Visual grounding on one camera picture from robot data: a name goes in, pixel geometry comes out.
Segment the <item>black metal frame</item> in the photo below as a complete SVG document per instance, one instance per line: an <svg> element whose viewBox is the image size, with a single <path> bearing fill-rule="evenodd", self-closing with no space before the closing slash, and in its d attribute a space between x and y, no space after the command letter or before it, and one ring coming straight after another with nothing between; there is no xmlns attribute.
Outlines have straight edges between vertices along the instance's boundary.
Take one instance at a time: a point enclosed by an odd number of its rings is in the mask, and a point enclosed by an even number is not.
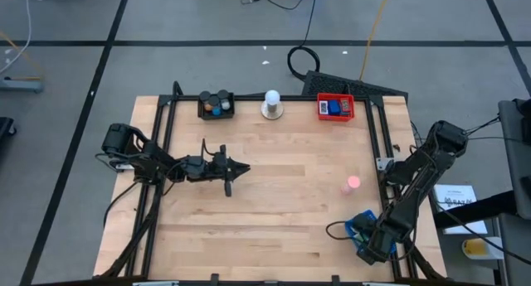
<svg viewBox="0 0 531 286"><path fill-rule="evenodd" d="M170 110L169 110L169 113L168 113L168 121L167 121L167 125L166 125L166 130L165 130L165 133L164 133L164 141L163 141L163 149L164 150L168 151L168 149L169 149L169 141L170 141L171 134L172 134L173 120L174 120L174 117L175 117L175 109L176 109L176 106L177 106L177 102L178 101L197 101L197 99L198 99L197 95L183 95L183 92L178 87L177 82L174 83L174 85L173 85L173 94L172 95L160 95L158 97L158 105L157 105L157 112L155 114L155 120L154 120L154 124L153 124L152 139L156 140L158 138L158 136L159 136L159 130L160 130L160 126L161 126L161 123L162 123L163 110L164 110L164 107L169 104ZM263 95L260 95L260 94L258 94L258 95L235 95L234 96L234 100L235 101L262 101L263 99L264 99ZM281 100L283 100L283 101L316 101L317 97L315 95L282 95L281 96ZM374 166L375 166L375 169L376 169L376 175L378 177L378 167L377 167L376 159L380 158L380 147L379 147L379 144L378 144L376 125L374 123L374 117L373 117L373 108L372 108L373 104L378 107L378 114L379 114L380 124L381 124L381 127L382 127L382 136L383 136L384 146L385 146L385 149L386 149L386 155L387 155L388 158L392 158L393 157L392 145L391 145L391 136L389 134L389 130L388 130L388 127L387 127L387 117L386 117L386 114L385 114L385 109L383 107L382 96L379 96L379 95L378 96L373 96L373 95L370 95L370 96L359 96L359 97L355 98L355 101L356 102L363 102L364 105L365 105L365 111L366 111L366 114L367 114L367 121L368 121L369 135L370 135L370 138L371 138L371 147L372 147L372 150L373 150L373 157L374 157L373 161L374 161ZM387 187L384 186L381 183L378 183L378 189L379 189L379 192L380 192L380 202L382 204L382 208L385 208L390 202L390 199L388 198L388 195L387 195ZM153 202L158 202L159 203L159 201L155 200L155 197L156 196L161 196L162 195L162 190L163 190L163 183L161 183L160 185L156 186L155 195L153 197ZM398 195L398 193L397 193L398 190L397 189L393 189L393 192L394 192L395 196ZM146 204L147 204L148 193L149 193L149 186L142 186L142 190L141 190L141 194L140 194L140 198L139 198L139 205L138 205L138 209L137 209L137 215L136 215L135 222L134 222L133 232L138 231L138 229L140 227L140 224L142 223L142 220L144 218L144 213L145 213L145 208L146 208ZM148 277L149 276L149 267L151 265L151 255L153 253L154 234L155 234L155 230L156 230L156 226L157 226L156 218L157 218L157 216L155 216L155 221L153 222L152 226L149 228L148 237L147 237L147 240L146 240L144 258L143 258L142 270L141 270L141 275L144 276L144 277ZM135 264L135 259L136 259L136 250L135 250L135 253L133 253L131 255L131 258L129 259L129 262L127 263L127 267L126 267L126 270L125 270L125 275L126 276L133 276L134 264ZM397 258L397 254L394 253L392 255L392 258L396 259ZM395 260L389 261L389 262L391 263L393 278L395 280L402 279L403 278L402 277L402 271L400 269L399 262L395 261ZM416 268L411 256L407 257L407 267L408 267L408 270L409 270L409 277L417 279L418 278L417 268Z"/></svg>

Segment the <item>red container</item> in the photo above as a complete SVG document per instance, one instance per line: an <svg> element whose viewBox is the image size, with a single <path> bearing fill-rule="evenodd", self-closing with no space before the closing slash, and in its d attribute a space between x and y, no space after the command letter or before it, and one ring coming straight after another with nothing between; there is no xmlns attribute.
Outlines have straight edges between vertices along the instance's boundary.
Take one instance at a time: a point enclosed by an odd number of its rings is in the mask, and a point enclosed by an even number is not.
<svg viewBox="0 0 531 286"><path fill-rule="evenodd" d="M320 100L332 100L336 99L341 102L341 99L347 99L350 104L349 116L332 116L322 115L319 113L319 101ZM317 94L317 115L320 120L333 120L333 121L349 121L354 118L354 97L352 95L337 95L337 94Z"/></svg>

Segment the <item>wooden table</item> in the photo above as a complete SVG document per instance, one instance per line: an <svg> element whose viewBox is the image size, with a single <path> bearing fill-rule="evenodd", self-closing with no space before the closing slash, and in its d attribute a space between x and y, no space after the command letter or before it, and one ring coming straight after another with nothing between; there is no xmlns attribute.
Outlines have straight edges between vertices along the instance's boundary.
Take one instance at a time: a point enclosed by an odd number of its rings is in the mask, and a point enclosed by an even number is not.
<svg viewBox="0 0 531 286"><path fill-rule="evenodd" d="M138 97L134 106L131 125L147 136L157 99ZM383 99L392 144L402 149L395 157L406 158L415 143L405 100ZM332 240L324 232L332 221L382 211L364 103L356 103L356 117L347 123L319 121L315 102L284 102L284 115L275 121L261 115L260 105L236 102L233 119L205 122L197 117L196 102L177 103L171 155L199 154L205 138L211 151L224 143L227 155L251 170L233 183L230 198L222 181L179 183L163 197L149 278L209 280L218 273L221 280L330 281L338 274L342 281L393 281L389 263L370 266L356 256L352 241ZM350 175L359 176L362 186L342 196L339 188ZM119 174L113 196L132 179L132 172ZM129 241L138 200L139 188L109 213L95 274L108 269ZM428 200L418 229L417 247L446 275ZM345 235L341 226L332 232ZM141 245L135 273L143 250ZM405 262L401 268L407 276Z"/></svg>

